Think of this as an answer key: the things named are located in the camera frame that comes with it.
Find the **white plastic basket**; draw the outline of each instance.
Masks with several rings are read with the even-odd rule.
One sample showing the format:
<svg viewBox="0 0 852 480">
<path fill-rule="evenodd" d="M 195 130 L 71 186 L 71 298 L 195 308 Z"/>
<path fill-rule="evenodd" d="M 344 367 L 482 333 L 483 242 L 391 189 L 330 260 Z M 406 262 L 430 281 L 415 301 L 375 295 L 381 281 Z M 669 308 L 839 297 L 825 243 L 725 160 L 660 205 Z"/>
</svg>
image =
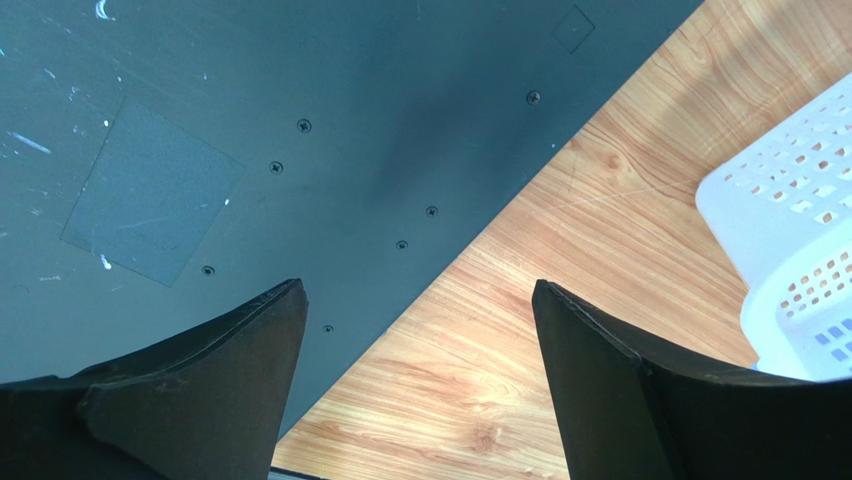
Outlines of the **white plastic basket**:
<svg viewBox="0 0 852 480">
<path fill-rule="evenodd" d="M 852 376 L 852 75 L 708 175 L 695 197 L 749 286 L 757 369 Z"/>
</svg>

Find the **wooden surface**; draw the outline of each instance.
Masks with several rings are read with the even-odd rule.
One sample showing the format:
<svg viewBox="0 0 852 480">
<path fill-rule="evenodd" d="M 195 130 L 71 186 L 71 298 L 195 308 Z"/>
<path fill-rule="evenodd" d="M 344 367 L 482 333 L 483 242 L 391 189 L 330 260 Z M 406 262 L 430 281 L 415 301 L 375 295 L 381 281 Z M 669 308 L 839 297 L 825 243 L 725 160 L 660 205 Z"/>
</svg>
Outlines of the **wooden surface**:
<svg viewBox="0 0 852 480">
<path fill-rule="evenodd" d="M 699 180 L 852 70 L 844 0 L 706 0 L 281 440 L 332 480 L 567 479 L 538 278 L 739 365 L 746 293 Z"/>
</svg>

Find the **gray metal surface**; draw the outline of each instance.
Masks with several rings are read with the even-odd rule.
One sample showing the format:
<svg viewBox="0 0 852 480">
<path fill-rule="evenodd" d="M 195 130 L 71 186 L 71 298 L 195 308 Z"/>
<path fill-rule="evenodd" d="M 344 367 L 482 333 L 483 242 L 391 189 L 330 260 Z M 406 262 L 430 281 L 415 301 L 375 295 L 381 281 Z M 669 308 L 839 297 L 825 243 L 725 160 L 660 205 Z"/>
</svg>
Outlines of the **gray metal surface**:
<svg viewBox="0 0 852 480">
<path fill-rule="evenodd" d="M 283 434 L 697 4 L 0 0 L 0 382 L 301 277 Z M 60 239 L 128 100 L 245 167 L 171 286 Z"/>
</svg>

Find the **wood grain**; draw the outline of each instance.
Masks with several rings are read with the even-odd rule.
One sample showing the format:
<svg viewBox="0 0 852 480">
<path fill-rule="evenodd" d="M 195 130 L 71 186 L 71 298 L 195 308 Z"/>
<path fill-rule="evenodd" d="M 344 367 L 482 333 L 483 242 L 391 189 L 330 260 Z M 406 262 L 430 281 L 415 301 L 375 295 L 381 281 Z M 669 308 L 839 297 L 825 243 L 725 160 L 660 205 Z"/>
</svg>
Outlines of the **wood grain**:
<svg viewBox="0 0 852 480">
<path fill-rule="evenodd" d="M 843 0 L 707 0 L 278 445 L 334 480 L 567 479 L 538 278 L 701 353 L 755 355 L 701 178 L 852 70 Z"/>
</svg>

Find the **black plastic piece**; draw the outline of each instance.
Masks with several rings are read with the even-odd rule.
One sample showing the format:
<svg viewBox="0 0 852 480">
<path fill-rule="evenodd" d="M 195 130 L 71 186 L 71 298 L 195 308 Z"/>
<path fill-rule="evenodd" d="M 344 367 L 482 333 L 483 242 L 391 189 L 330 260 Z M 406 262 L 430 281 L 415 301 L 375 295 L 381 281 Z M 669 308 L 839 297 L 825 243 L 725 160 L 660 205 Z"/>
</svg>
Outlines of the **black plastic piece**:
<svg viewBox="0 0 852 480">
<path fill-rule="evenodd" d="M 721 362 L 540 280 L 533 309 L 571 478 L 852 478 L 852 381 Z"/>
<path fill-rule="evenodd" d="M 0 478 L 265 479 L 306 314 L 291 280 L 73 377 L 0 385 Z"/>
</svg>

